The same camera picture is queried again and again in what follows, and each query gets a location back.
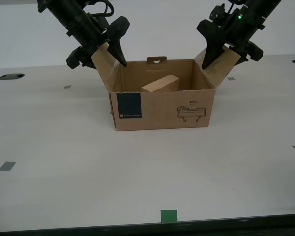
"black robotic arm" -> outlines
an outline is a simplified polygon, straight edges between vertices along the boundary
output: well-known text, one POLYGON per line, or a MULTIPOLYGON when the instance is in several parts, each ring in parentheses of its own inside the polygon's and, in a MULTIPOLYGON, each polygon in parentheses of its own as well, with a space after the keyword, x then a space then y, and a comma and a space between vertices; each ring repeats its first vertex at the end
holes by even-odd
POLYGON ((66 27, 67 35, 73 36, 81 46, 75 49, 66 60, 71 69, 80 62, 82 66, 95 68, 91 56, 103 44, 109 43, 107 51, 123 66, 127 66, 121 50, 120 38, 123 37, 130 23, 120 16, 108 24, 105 17, 112 16, 114 7, 108 0, 37 0, 38 11, 49 9, 51 13, 66 27), (103 2, 106 5, 104 13, 90 14, 83 11, 87 5, 103 2))
POLYGON ((207 48, 202 69, 209 67, 223 52, 225 44, 241 55, 237 64, 248 61, 247 55, 255 61, 263 56, 263 51, 250 42, 257 30, 264 29, 264 21, 278 6, 281 0, 228 0, 232 6, 225 12, 225 4, 216 6, 209 20, 199 23, 197 30, 206 38, 207 48), (241 9, 232 7, 244 5, 241 9))

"white table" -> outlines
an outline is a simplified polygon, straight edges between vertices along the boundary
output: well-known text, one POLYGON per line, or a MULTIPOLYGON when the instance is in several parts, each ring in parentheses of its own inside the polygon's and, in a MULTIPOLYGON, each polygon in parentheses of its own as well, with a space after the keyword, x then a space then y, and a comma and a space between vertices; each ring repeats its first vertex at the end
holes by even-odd
POLYGON ((1 69, 0 231, 294 214, 293 59, 237 66, 208 128, 128 132, 95 70, 1 69))

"white wall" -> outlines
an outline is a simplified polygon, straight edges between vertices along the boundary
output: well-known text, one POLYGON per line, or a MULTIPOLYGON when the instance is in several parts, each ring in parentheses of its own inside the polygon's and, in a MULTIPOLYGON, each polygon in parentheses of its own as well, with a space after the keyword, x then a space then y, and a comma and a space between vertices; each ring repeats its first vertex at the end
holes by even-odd
MULTIPOLYGON (((197 32, 217 4, 226 0, 119 0, 115 14, 131 25, 122 38, 127 60, 148 56, 192 58, 206 46, 197 32)), ((97 8, 89 6, 87 11, 97 8)), ((266 55, 295 54, 295 0, 283 0, 253 40, 266 55)), ((78 46, 49 11, 37 12, 36 4, 0 5, 0 68, 63 65, 78 46)))

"open cardboard box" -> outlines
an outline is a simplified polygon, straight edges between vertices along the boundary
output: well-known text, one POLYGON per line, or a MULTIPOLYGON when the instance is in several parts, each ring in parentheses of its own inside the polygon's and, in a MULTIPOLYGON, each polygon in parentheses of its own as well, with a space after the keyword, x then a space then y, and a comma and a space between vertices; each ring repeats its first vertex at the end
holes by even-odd
POLYGON ((206 70, 201 69, 206 50, 194 59, 120 63, 102 45, 92 60, 109 92, 116 130, 207 127, 216 88, 232 70, 240 55, 225 52, 206 70), (167 75, 179 77, 179 91, 141 92, 141 87, 167 75))

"cable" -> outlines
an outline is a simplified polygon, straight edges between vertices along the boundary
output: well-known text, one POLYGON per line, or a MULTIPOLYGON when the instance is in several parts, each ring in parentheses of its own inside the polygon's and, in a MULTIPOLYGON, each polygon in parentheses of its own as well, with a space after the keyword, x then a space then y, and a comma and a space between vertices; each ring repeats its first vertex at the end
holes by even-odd
POLYGON ((234 3, 232 3, 232 5, 231 5, 230 9, 228 10, 227 14, 230 14, 230 12, 231 12, 233 6, 234 6, 234 3))
POLYGON ((93 17, 98 17, 98 16, 108 17, 108 16, 112 16, 114 14, 114 12, 115 12, 114 7, 108 0, 97 0, 96 3, 98 3, 98 2, 102 2, 106 5, 105 12, 92 14, 93 17))

